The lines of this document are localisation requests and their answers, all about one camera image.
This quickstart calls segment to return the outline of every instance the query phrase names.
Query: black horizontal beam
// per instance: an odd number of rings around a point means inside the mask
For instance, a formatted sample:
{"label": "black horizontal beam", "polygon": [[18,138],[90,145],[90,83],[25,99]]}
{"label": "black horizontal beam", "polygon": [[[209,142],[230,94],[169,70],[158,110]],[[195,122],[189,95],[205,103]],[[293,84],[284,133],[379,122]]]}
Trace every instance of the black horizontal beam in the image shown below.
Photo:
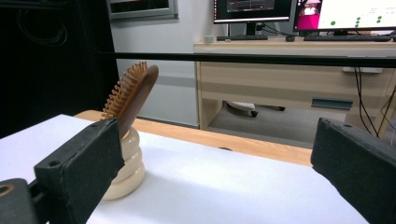
{"label": "black horizontal beam", "polygon": [[46,10],[64,10],[67,7],[66,2],[42,2],[37,1],[19,1],[19,0],[0,0],[0,7],[4,8],[23,8],[23,9],[46,9]]}
{"label": "black horizontal beam", "polygon": [[204,53],[127,53],[99,52],[112,59],[140,59],[160,61],[216,62],[216,63],[270,63],[314,66],[396,68],[396,57],[343,57],[257,54],[204,54]]}

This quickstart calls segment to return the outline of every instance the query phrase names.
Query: monitor screen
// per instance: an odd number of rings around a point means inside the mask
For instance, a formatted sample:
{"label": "monitor screen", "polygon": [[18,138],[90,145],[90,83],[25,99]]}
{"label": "monitor screen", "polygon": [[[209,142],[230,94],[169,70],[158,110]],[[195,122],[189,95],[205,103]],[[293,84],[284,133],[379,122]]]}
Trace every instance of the monitor screen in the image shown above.
{"label": "monitor screen", "polygon": [[396,29],[396,0],[297,0],[296,4],[295,32]]}
{"label": "monitor screen", "polygon": [[291,0],[214,0],[214,23],[289,21]]}

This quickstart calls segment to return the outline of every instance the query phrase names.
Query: floor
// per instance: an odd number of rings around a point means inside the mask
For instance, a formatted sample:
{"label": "floor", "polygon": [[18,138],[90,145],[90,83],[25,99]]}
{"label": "floor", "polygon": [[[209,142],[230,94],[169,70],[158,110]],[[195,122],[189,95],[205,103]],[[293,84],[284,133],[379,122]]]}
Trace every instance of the floor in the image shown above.
{"label": "floor", "polygon": [[[223,102],[223,107],[207,128],[210,132],[258,139],[295,147],[312,149],[319,118],[344,121],[344,113],[286,108],[280,111],[276,106],[255,105],[259,112],[253,118],[248,111],[233,108]],[[396,127],[396,121],[390,123]],[[394,131],[387,130],[384,138],[392,142]]]}

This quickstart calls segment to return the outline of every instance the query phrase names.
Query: brush holder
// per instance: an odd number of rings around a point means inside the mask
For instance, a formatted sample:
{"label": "brush holder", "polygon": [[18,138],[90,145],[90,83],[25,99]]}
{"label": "brush holder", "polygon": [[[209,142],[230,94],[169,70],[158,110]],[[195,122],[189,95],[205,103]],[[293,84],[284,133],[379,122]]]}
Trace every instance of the brush holder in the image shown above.
{"label": "brush holder", "polygon": [[111,182],[103,200],[123,197],[137,189],[143,181],[145,165],[142,161],[142,149],[139,142],[139,133],[133,127],[122,137],[121,150],[125,165]]}

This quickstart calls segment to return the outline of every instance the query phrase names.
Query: chair wheel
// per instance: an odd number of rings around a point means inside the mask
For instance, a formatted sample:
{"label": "chair wheel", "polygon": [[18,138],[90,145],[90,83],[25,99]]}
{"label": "chair wheel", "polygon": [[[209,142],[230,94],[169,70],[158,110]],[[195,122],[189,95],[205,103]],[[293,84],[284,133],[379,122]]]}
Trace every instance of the chair wheel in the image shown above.
{"label": "chair wheel", "polygon": [[259,112],[257,111],[250,111],[251,117],[256,118]]}

